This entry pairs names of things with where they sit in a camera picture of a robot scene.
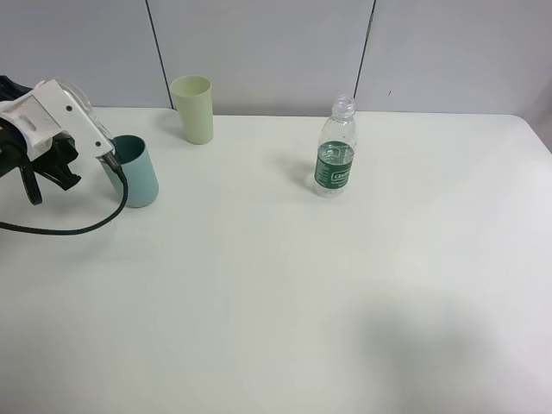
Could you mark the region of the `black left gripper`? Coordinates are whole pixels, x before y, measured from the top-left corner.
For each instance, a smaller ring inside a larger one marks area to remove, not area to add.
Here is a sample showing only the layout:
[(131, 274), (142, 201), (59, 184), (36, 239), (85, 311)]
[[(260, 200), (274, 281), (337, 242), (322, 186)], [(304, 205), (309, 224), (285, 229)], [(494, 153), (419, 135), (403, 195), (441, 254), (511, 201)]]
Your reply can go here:
[(43, 153), (28, 144), (25, 134), (12, 124), (1, 125), (1, 176), (12, 170), (31, 166), (42, 177), (64, 191), (73, 188), (81, 177), (73, 173), (69, 164), (78, 158), (75, 140), (70, 135), (57, 135), (58, 128), (38, 129), (38, 137), (47, 143)]

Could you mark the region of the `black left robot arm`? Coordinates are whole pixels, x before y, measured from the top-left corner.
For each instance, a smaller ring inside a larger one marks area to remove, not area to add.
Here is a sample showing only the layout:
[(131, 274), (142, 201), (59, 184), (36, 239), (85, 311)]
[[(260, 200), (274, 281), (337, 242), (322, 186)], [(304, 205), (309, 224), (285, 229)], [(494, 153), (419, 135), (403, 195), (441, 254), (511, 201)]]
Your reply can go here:
[[(1, 76), (1, 101), (13, 101), (29, 92), (30, 88), (19, 85), (7, 76)], [(7, 121), (1, 121), (1, 176), (10, 173), (23, 165), (22, 150), (27, 144), (15, 126)], [(34, 172), (54, 182), (64, 191), (75, 186), (81, 177), (69, 169), (69, 164), (76, 160), (78, 152), (75, 140), (66, 132), (53, 137), (52, 146), (30, 165)]]

